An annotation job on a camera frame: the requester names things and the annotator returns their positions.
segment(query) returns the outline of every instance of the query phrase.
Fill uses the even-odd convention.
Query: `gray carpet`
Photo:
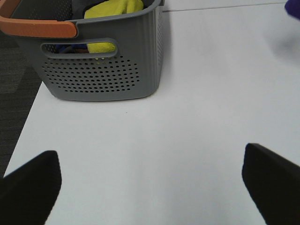
[[[41,80],[13,38],[0,32],[0,177],[9,163]]]

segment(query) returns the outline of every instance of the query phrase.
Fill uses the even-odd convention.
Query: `laundry basket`
[[[158,88],[164,0],[142,11],[70,20],[72,0],[0,0],[0,28],[14,36],[57,98],[110,101],[142,98]],[[114,52],[55,52],[55,45],[110,42]]]

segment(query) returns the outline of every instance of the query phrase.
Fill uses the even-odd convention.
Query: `yellow cloth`
[[[108,0],[85,11],[84,18],[133,13],[143,10],[143,8],[142,0]],[[88,50],[90,53],[109,53],[114,52],[116,46],[109,42],[92,43],[88,44]]]

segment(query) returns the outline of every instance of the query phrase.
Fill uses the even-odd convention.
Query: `basket handle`
[[[72,22],[56,20],[11,19],[21,0],[0,0],[0,30],[9,35],[35,38],[74,38],[77,28]]]

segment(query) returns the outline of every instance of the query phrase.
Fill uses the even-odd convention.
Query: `white table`
[[[283,3],[287,0],[165,0],[164,10],[189,10]]]
[[[300,164],[300,22],[283,6],[164,13],[161,84],[144,99],[62,101],[42,84],[6,174],[57,150],[46,225],[263,225],[245,145]]]

